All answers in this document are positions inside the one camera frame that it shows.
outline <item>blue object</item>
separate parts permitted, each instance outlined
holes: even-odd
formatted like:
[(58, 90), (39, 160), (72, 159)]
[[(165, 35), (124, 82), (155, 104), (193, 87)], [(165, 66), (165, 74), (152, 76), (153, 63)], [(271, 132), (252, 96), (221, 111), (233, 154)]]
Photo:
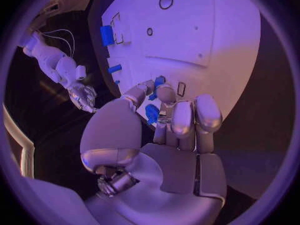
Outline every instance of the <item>blue object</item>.
[(159, 76), (154, 81), (154, 92), (149, 96), (149, 100), (153, 101), (158, 96), (156, 94), (156, 89), (159, 85), (162, 85), (166, 82), (166, 78), (164, 76)]
[(100, 33), (104, 47), (115, 43), (112, 26), (107, 25), (100, 27)]
[(116, 72), (116, 71), (120, 71), (120, 70), (122, 70), (121, 64), (110, 67), (110, 68), (108, 69), (108, 72), (109, 72), (110, 74), (112, 74), (112, 73), (114, 73), (114, 72)]
[(160, 110), (153, 104), (148, 104), (145, 107), (145, 110), (146, 110), (146, 116), (148, 118), (147, 123), (149, 125), (153, 123), (157, 123), (160, 115)]

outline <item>blue plastic part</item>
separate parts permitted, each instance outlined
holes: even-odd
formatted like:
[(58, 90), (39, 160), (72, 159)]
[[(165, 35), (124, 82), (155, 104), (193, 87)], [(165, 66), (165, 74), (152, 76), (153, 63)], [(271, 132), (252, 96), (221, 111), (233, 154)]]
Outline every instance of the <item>blue plastic part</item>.
[(104, 47), (115, 43), (112, 26), (107, 25), (100, 27), (100, 33)]
[(120, 70), (122, 70), (121, 64), (116, 65), (116, 66), (112, 66), (112, 67), (108, 68), (108, 72), (109, 72), (110, 74), (112, 74), (112, 73), (114, 73), (114, 72), (117, 72), (117, 71), (120, 71)]
[(145, 110), (146, 110), (146, 116), (148, 118), (147, 123), (149, 125), (153, 123), (157, 123), (160, 115), (160, 110), (153, 104), (148, 104), (145, 107)]
[(153, 101), (158, 96), (156, 94), (156, 89), (159, 85), (162, 85), (166, 82), (166, 78), (164, 76), (158, 76), (154, 81), (154, 92), (149, 96), (149, 100)]

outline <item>circular hole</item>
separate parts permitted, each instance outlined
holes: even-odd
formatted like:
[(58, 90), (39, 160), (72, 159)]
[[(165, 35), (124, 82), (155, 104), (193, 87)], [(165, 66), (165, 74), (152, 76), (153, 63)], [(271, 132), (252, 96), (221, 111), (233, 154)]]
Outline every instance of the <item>circular hole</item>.
[(153, 35), (153, 30), (152, 30), (151, 27), (149, 27), (149, 28), (147, 29), (147, 34), (148, 34), (148, 36), (152, 36), (152, 35)]
[(173, 0), (159, 0), (159, 7), (161, 9), (168, 9), (173, 5)]

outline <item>cable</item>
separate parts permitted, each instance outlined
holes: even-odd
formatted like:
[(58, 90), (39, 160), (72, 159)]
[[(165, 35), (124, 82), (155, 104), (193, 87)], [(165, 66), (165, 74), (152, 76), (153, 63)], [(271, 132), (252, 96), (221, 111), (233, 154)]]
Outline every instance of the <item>cable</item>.
[(68, 32), (69, 34), (71, 34), (72, 39), (73, 39), (73, 53), (72, 53), (72, 57), (73, 57), (74, 56), (74, 51), (75, 51), (75, 38), (74, 38), (73, 33), (70, 30), (68, 30), (68, 29), (57, 29), (57, 30), (53, 30), (53, 31), (42, 32), (42, 34), (53, 34), (53, 33), (59, 32), (59, 31), (65, 31), (65, 32)]
[(66, 39), (64, 39), (64, 38), (62, 38), (62, 37), (58, 37), (58, 36), (50, 36), (50, 35), (46, 35), (46, 34), (43, 34), (43, 36), (49, 37), (49, 38), (53, 38), (53, 39), (60, 39), (60, 40), (65, 41), (65, 42), (68, 44), (68, 47), (69, 47), (69, 49), (70, 49), (70, 57), (73, 58), (71, 45), (70, 45), (70, 43), (69, 43)]

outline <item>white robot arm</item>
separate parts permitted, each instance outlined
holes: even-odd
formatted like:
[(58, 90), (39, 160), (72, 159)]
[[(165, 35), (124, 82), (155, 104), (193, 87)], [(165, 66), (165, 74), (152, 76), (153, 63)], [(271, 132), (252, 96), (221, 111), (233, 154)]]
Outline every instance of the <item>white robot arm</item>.
[(85, 66), (78, 65), (73, 58), (60, 49), (48, 46), (42, 34), (38, 31), (27, 32), (21, 43), (23, 52), (36, 58), (40, 69), (55, 83), (60, 83), (68, 90), (71, 101), (84, 111), (96, 111), (96, 92), (90, 86), (85, 86), (80, 80), (86, 77)]

